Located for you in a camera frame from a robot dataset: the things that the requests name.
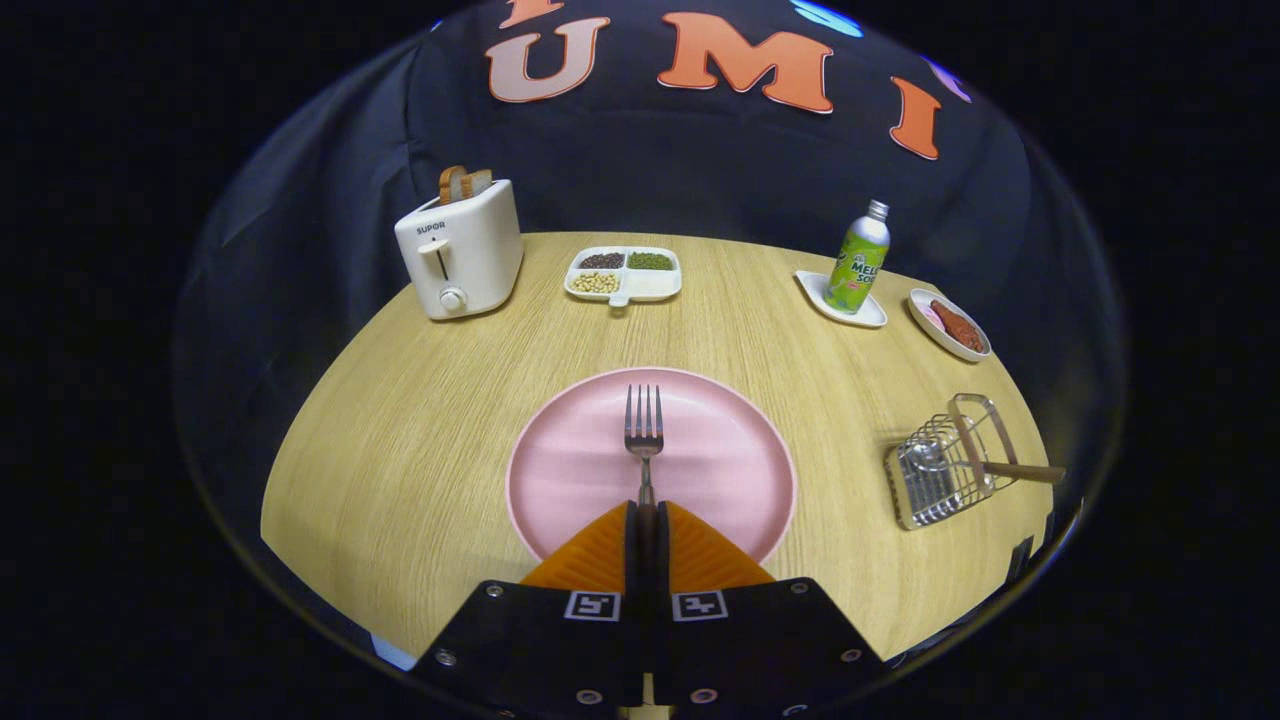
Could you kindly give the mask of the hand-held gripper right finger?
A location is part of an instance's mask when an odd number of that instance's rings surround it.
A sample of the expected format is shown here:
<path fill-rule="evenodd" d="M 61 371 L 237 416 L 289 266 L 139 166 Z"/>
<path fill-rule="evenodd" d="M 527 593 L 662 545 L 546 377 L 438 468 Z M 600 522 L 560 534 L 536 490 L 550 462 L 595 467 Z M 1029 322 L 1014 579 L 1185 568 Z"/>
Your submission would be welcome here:
<path fill-rule="evenodd" d="M 659 705 L 676 716 L 815 716 L 884 676 L 815 579 L 774 579 L 687 509 L 658 506 Z"/>

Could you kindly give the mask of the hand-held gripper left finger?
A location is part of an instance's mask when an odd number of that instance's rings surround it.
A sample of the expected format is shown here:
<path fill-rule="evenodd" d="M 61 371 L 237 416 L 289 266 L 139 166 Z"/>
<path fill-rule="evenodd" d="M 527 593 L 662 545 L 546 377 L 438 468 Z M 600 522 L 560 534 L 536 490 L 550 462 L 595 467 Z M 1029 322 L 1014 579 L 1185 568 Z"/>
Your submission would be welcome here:
<path fill-rule="evenodd" d="M 483 580 L 412 670 L 475 716 L 620 716 L 643 702 L 643 555 L 625 502 L 525 582 Z"/>

